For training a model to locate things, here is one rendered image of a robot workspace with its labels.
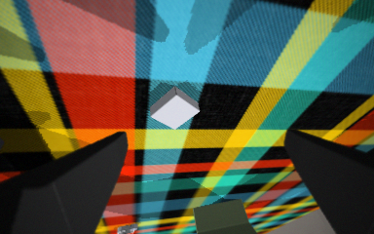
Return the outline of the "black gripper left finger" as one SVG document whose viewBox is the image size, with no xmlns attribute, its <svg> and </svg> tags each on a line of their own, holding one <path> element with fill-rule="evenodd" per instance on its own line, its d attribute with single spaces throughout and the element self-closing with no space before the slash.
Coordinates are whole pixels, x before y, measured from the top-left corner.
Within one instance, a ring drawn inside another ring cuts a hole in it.
<svg viewBox="0 0 374 234">
<path fill-rule="evenodd" d="M 128 148 L 117 132 L 0 181 L 0 234 L 94 234 Z"/>
</svg>

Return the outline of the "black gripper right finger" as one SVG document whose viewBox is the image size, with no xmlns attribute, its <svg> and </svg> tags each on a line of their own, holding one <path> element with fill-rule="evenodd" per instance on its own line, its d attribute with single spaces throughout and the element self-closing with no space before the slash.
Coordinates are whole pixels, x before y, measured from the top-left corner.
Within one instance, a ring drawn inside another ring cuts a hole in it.
<svg viewBox="0 0 374 234">
<path fill-rule="evenodd" d="M 284 148 L 336 234 L 374 234 L 374 155 L 298 130 Z"/>
</svg>

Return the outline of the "white clamp band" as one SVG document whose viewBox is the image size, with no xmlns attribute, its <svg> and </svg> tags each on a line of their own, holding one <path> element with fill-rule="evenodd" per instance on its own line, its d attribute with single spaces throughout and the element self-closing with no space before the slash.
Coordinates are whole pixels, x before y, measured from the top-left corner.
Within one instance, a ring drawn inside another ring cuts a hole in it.
<svg viewBox="0 0 374 234">
<path fill-rule="evenodd" d="M 131 225 L 124 225 L 120 226 L 117 229 L 117 234 L 131 234 L 134 232 L 134 230 L 137 229 L 137 224 L 131 224 Z M 124 231 L 124 232 L 121 232 Z M 119 233 L 120 232 L 120 233 Z"/>
</svg>

